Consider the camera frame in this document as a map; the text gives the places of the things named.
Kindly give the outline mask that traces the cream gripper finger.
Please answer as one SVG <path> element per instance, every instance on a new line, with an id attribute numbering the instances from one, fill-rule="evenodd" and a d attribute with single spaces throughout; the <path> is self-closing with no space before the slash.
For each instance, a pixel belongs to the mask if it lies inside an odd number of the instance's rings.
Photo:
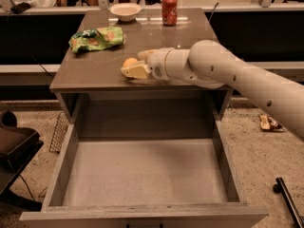
<path id="1" fill-rule="evenodd" d="M 140 51 L 137 56 L 140 61 L 147 61 L 149 56 L 155 52 L 155 49 L 149 49 L 149 50 L 144 50 Z"/>
<path id="2" fill-rule="evenodd" d="M 121 72 L 123 76 L 134 79 L 147 79 L 150 75 L 150 70 L 144 61 L 138 61 L 137 63 L 127 67 L 122 66 Z"/>

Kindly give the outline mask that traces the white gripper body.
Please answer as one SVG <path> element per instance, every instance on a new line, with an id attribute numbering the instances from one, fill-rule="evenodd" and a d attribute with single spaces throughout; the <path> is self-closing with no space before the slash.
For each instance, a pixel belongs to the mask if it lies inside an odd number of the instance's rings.
<path id="1" fill-rule="evenodd" d="M 159 81 L 169 81 L 170 78 L 166 72 L 166 58 L 169 52 L 172 51 L 172 47 L 160 48 L 154 51 L 147 61 L 147 65 L 151 70 L 152 76 Z"/>

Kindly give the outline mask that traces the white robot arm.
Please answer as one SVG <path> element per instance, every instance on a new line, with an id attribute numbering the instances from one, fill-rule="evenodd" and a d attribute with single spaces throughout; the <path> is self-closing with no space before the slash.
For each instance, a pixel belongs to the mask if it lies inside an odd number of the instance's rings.
<path id="1" fill-rule="evenodd" d="M 126 78 L 177 79 L 205 88 L 228 85 L 304 139 L 304 86 L 240 60 L 215 41 L 141 51 L 123 62 L 121 72 Z"/>

